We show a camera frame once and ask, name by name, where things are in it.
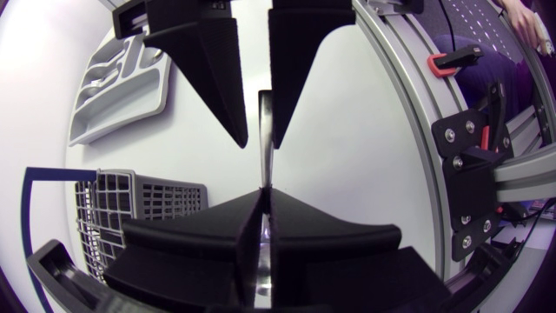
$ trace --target screw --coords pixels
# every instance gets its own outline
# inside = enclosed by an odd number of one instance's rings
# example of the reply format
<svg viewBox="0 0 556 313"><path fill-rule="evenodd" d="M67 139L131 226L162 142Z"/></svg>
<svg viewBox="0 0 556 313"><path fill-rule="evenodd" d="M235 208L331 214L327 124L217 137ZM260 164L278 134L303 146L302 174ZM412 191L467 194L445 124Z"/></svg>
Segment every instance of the screw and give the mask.
<svg viewBox="0 0 556 313"><path fill-rule="evenodd" d="M488 232L491 227L492 227L492 225L490 223L490 220L486 220L485 224L483 225L483 231Z"/></svg>
<svg viewBox="0 0 556 313"><path fill-rule="evenodd" d="M462 216L461 217L461 223L464 225L467 225L469 223L469 221L471 221L471 217L470 216Z"/></svg>
<svg viewBox="0 0 556 313"><path fill-rule="evenodd" d="M471 121L467 121L466 129L469 134L473 134L475 132L475 124Z"/></svg>
<svg viewBox="0 0 556 313"><path fill-rule="evenodd" d="M444 137L449 143L453 143L453 141L455 140L455 132L453 132L452 129L447 129L444 133Z"/></svg>
<svg viewBox="0 0 556 313"><path fill-rule="evenodd" d="M463 247L463 249L471 247L471 236L466 236L465 238L463 238L463 243L461 246Z"/></svg>
<svg viewBox="0 0 556 313"><path fill-rule="evenodd" d="M455 156L453 158L452 165L456 170L461 170L461 168L463 167L463 160L461 159L461 157Z"/></svg>

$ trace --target black cable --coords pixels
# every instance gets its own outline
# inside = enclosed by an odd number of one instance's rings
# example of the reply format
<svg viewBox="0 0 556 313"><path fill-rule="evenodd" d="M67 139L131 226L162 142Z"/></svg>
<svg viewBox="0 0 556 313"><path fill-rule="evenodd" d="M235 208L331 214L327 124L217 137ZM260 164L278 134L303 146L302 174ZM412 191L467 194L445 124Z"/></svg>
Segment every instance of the black cable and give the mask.
<svg viewBox="0 0 556 313"><path fill-rule="evenodd" d="M450 17L448 17L448 14L446 13L446 8L444 7L444 3L442 2L442 0L438 0L438 2L440 3L440 7L442 8L442 12L444 12L444 17L446 18L446 21L448 22L448 28L450 29L450 36L452 36L452 49L453 49L453 51L455 51L455 39L453 38L452 22L450 22Z"/></svg>
<svg viewBox="0 0 556 313"><path fill-rule="evenodd" d="M517 261L518 257L520 257L521 251L523 251L523 249L525 248L525 245L527 244L527 241L529 240L529 237L531 237L531 234L533 233L533 230L535 229L535 226L537 226L537 222L540 219L540 215L542 214L542 212L548 208L550 208L551 206L553 206L554 204L556 204L556 197L554 198L550 198L548 201L546 201L545 205L543 205L542 209L539 210L539 213L537 215L537 218L535 218L535 222L533 223L533 226L531 226L531 229L529 230L529 233L527 234L527 237L525 238L525 240L523 241L523 243L521 243L520 245L520 249L518 250L518 253L515 255L515 260Z"/></svg>

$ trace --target person's hand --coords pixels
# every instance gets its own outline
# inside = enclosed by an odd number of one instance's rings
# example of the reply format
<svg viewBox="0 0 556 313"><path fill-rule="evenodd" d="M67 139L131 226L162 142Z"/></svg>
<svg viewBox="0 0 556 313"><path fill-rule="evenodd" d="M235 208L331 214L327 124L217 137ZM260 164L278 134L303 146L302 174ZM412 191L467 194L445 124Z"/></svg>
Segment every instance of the person's hand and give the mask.
<svg viewBox="0 0 556 313"><path fill-rule="evenodd" d="M541 43L542 31L537 25L534 13L520 0L502 0L502 5L507 11L510 24L522 42L533 49Z"/></svg>

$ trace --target white wall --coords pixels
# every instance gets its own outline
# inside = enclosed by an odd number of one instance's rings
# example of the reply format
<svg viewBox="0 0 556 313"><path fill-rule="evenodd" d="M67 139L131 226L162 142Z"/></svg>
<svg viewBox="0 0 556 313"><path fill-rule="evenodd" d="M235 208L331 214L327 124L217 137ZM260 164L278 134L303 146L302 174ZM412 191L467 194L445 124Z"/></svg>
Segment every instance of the white wall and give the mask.
<svg viewBox="0 0 556 313"><path fill-rule="evenodd" d="M23 257L24 169L64 166L76 89L110 26L109 11L95 0L10 0L0 16L0 266L29 312L43 309ZM31 199L34 250L51 238L70 248L66 225L63 186L37 183Z"/></svg>

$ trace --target dishwasher basket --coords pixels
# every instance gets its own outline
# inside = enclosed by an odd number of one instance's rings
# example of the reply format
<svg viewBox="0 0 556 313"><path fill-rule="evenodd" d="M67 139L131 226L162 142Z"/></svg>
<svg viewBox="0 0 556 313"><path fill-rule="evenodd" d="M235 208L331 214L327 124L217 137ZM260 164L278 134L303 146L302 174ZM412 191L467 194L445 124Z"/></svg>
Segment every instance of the dishwasher basket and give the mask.
<svg viewBox="0 0 556 313"><path fill-rule="evenodd" d="M137 175L133 170L99 170L93 182L76 183L77 230L88 272L104 283L104 270L125 248L126 220L166 220L207 208L207 189Z"/></svg>

